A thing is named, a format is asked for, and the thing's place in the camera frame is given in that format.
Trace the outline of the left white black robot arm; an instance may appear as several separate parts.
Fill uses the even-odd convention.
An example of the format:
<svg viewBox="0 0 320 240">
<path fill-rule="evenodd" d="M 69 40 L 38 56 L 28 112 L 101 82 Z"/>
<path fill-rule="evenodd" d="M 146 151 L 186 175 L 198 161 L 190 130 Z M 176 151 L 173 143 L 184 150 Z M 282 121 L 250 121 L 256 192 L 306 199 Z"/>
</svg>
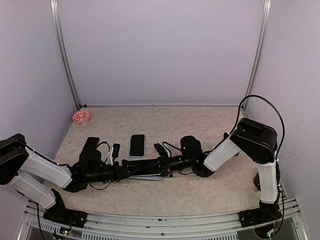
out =
<svg viewBox="0 0 320 240">
<path fill-rule="evenodd" d="M 60 193 L 44 186 L 35 177 L 51 182 L 57 187 L 77 193 L 88 185 L 101 182 L 119 182 L 132 176 L 149 175 L 140 163 L 132 168 L 112 165 L 101 160 L 98 137 L 88 137 L 78 162 L 70 166 L 58 164 L 27 145 L 25 137 L 17 133 L 0 142 L 0 183 L 11 187 L 44 208 L 43 217 L 62 225 L 83 228 L 88 214 L 67 208 Z"/>
</svg>

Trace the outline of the lilac phone case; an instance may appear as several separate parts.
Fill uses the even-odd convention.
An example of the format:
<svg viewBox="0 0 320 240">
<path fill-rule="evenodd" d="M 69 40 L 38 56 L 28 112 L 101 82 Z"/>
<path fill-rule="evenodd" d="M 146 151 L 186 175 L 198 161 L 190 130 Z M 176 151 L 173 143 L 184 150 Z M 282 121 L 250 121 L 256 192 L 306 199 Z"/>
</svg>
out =
<svg viewBox="0 0 320 240">
<path fill-rule="evenodd" d="M 162 176 L 160 175 L 137 175 L 129 177 L 132 180 L 142 180 L 142 181 L 160 181 Z"/>
</svg>

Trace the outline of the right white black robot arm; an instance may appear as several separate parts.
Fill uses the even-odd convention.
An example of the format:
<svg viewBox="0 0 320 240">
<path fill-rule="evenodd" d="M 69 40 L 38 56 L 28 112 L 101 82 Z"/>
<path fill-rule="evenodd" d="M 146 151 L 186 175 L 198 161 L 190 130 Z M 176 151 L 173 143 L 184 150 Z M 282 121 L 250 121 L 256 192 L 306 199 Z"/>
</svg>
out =
<svg viewBox="0 0 320 240">
<path fill-rule="evenodd" d="M 155 144 L 160 156 L 143 160 L 142 174 L 167 176 L 172 171 L 191 168 L 197 176 L 207 178 L 230 159 L 244 153 L 257 167 L 253 183 L 260 191 L 260 200 L 257 208 L 239 212 L 241 226 L 282 220 L 284 210 L 279 206 L 283 194 L 279 188 L 281 171 L 277 157 L 280 145 L 277 138 L 274 128 L 244 117 L 209 151 L 203 151 L 200 141 L 191 135 L 180 140 L 181 155 L 169 156 L 162 145 Z"/>
</svg>

